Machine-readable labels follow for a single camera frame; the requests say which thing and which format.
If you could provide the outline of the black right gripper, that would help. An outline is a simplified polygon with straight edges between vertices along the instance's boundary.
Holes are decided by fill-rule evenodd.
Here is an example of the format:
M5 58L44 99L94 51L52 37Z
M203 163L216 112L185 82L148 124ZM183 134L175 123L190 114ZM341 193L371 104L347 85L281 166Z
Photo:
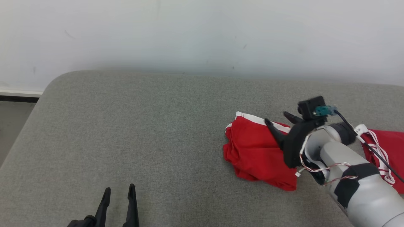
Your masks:
M293 124L287 135L275 127L275 123L265 118L267 125L274 140L283 151L284 162L289 168L296 168L301 165L299 152L303 146L306 136L314 129L325 125L327 117L320 117L314 120L305 121L289 112L283 112L284 117Z

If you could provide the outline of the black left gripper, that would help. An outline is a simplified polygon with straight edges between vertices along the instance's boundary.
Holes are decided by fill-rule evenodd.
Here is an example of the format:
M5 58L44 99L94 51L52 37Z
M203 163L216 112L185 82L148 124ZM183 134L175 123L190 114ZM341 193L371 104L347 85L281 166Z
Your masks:
M72 220L67 227L105 227L107 208L110 204L111 188L107 187L104 191L101 202L96 211L95 217L87 215L82 220ZM126 222L123 227L140 227L140 219L137 206L137 195L134 184L130 184L128 190L128 210Z

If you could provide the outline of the red and white striped garment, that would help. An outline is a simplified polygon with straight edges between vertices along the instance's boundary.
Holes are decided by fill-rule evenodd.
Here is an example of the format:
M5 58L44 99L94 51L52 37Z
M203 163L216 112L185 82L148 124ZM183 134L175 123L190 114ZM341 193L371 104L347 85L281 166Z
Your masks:
M296 169L284 163L283 152L263 118L237 112L226 126L225 135L228 142L223 146L224 160L231 163L237 177L285 191L296 190Z

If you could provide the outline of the red jersey with number print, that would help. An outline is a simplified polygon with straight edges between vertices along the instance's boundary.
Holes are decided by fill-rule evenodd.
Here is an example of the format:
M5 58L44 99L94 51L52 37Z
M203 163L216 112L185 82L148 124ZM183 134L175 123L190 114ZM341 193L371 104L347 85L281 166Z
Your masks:
M368 129L361 138L368 143L402 179L404 179L404 132ZM365 158L374 164L384 181L399 194L404 194L404 183L365 144L362 144Z

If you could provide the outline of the black baseboard strip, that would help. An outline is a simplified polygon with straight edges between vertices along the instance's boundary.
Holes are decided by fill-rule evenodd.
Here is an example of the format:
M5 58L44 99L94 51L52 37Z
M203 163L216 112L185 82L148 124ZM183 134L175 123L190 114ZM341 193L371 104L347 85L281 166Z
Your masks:
M0 95L0 102L28 102L36 103L39 97L25 97L25 96L6 96Z

